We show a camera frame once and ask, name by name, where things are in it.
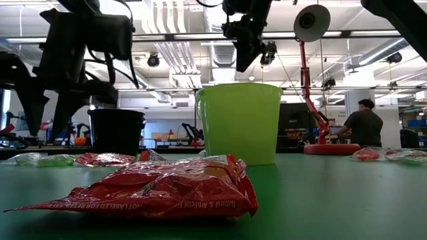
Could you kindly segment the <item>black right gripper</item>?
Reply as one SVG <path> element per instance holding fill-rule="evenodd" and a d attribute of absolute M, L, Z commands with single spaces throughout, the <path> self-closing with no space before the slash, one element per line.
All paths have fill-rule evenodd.
<path fill-rule="evenodd" d="M 250 45 L 249 43 L 239 42 L 248 41 L 250 43 L 261 41 L 264 27 L 267 26 L 265 19 L 258 19 L 250 15 L 242 15 L 239 21 L 230 21 L 229 15 L 227 21 L 222 24 L 223 34 L 228 39 L 236 39 L 236 71 L 244 72 L 264 50 L 264 44 Z"/>

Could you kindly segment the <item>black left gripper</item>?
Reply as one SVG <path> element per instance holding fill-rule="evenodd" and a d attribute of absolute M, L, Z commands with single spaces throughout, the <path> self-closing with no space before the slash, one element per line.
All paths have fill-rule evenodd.
<path fill-rule="evenodd" d="M 77 110 L 89 105 L 91 97 L 106 104 L 116 104 L 118 90 L 108 82 L 85 83 L 83 56 L 83 19 L 74 13 L 46 10 L 40 16 L 49 24 L 47 39 L 40 44 L 39 66 L 30 73 L 18 55 L 0 55 L 0 88 L 14 90 L 22 104 L 32 136 L 40 129 L 45 104 L 45 90 L 58 92 L 52 136 L 66 128 Z"/>

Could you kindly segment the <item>red Skittles candy pack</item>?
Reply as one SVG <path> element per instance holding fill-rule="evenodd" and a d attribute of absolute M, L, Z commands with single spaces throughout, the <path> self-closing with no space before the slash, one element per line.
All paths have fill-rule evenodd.
<path fill-rule="evenodd" d="M 135 156 L 119 153 L 84 153 L 74 159 L 75 163 L 86 167 L 123 167 L 135 161 Z"/>
<path fill-rule="evenodd" d="M 184 219 L 255 215 L 258 200 L 244 161 L 216 155 L 138 161 L 62 199 L 27 208 Z"/>

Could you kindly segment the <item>clear wrapper red candy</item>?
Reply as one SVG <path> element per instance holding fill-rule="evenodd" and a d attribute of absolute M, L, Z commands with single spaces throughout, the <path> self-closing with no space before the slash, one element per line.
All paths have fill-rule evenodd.
<path fill-rule="evenodd" d="M 351 158 L 357 161 L 380 161 L 384 156 L 384 149 L 380 147 L 365 147 L 355 152 Z"/>
<path fill-rule="evenodd" d="M 385 157 L 390 161 L 427 161 L 427 152 L 415 149 L 389 149 Z"/>

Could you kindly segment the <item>clear wrapper green candy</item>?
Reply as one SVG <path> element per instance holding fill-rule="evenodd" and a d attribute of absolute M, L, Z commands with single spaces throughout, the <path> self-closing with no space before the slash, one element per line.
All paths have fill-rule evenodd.
<path fill-rule="evenodd" d="M 74 156 L 68 154 L 22 153 L 0 161 L 0 164 L 22 167 L 68 167 L 73 166 Z"/>
<path fill-rule="evenodd" d="M 403 165 L 421 166 L 427 162 L 427 157 L 400 155 L 400 156 L 395 157 L 394 160 L 403 164 Z"/>

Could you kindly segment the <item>green plastic bucket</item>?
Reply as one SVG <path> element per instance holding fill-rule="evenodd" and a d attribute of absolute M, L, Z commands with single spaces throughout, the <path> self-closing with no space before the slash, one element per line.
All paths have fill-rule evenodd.
<path fill-rule="evenodd" d="M 246 165 L 276 159 L 282 89 L 261 83 L 206 87 L 195 96 L 205 154 L 234 155 Z"/>

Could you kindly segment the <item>red desk lamp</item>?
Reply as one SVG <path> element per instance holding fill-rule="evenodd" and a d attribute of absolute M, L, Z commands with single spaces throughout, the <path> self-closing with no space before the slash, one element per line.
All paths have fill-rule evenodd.
<path fill-rule="evenodd" d="M 323 113 L 317 111 L 310 99 L 310 78 L 306 60 L 305 44 L 321 39 L 330 26 L 330 12 L 323 5 L 315 4 L 303 8 L 294 21 L 294 33 L 300 45 L 302 64 L 302 96 L 308 110 L 314 115 L 318 126 L 316 144 L 304 146 L 304 153 L 310 155 L 352 155 L 360 150 L 357 144 L 327 144 L 326 137 L 330 133 L 329 120 Z"/>

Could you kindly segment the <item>black plastic bucket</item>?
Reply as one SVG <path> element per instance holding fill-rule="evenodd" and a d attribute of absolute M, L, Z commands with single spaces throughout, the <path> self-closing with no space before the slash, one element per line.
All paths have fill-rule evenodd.
<path fill-rule="evenodd" d="M 92 151 L 137 155 L 145 114 L 126 109 L 88 110 L 91 120 Z"/>

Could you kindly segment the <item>black monitor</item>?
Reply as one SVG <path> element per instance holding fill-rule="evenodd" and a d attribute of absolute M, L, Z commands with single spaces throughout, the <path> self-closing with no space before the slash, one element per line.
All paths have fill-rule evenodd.
<path fill-rule="evenodd" d="M 317 127 L 305 103 L 281 103 L 277 148 L 299 148 L 315 143 Z"/>

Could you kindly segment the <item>person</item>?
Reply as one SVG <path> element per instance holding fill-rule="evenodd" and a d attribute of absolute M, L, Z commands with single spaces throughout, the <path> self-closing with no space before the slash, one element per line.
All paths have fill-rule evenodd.
<path fill-rule="evenodd" d="M 362 99 L 358 105 L 359 110 L 350 114 L 338 132 L 338 138 L 350 139 L 351 144 L 358 144 L 361 147 L 382 147 L 383 120 L 373 112 L 374 102 Z"/>

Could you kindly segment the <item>green table mat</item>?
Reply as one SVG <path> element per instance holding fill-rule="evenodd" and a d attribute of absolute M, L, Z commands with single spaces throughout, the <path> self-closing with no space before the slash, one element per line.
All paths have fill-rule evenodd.
<path fill-rule="evenodd" d="M 427 240 L 427 167 L 279 154 L 248 167 L 259 208 L 237 221 L 152 221 L 28 205 L 110 168 L 0 165 L 0 240 Z"/>

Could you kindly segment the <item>black overhead frame bar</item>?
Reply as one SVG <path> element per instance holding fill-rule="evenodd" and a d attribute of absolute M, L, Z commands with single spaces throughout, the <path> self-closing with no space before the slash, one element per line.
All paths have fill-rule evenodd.
<path fill-rule="evenodd" d="M 323 39 L 351 39 L 351 38 L 396 38 L 402 37 L 397 30 L 337 30 L 327 31 Z M 262 38 L 265 40 L 290 40 L 295 39 L 296 34 L 292 31 L 270 31 L 264 32 Z M 0 44 L 33 45 L 46 41 L 46 37 L 0 37 Z M 133 42 L 154 43 L 174 41 L 227 41 L 222 33 L 158 33 L 158 34 L 135 34 Z"/>

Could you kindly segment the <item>black table frame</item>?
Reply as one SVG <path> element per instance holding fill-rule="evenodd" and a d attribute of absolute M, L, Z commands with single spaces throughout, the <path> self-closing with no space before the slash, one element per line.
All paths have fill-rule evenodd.
<path fill-rule="evenodd" d="M 178 147 L 178 148 L 157 148 L 154 151 L 161 154 L 196 154 L 202 151 L 202 148 L 196 147 Z M 0 149 L 0 161 L 14 157 L 22 153 L 46 153 L 48 155 L 69 154 L 79 155 L 84 153 L 92 153 L 91 147 L 42 147 L 30 146 L 26 149 L 2 148 Z"/>

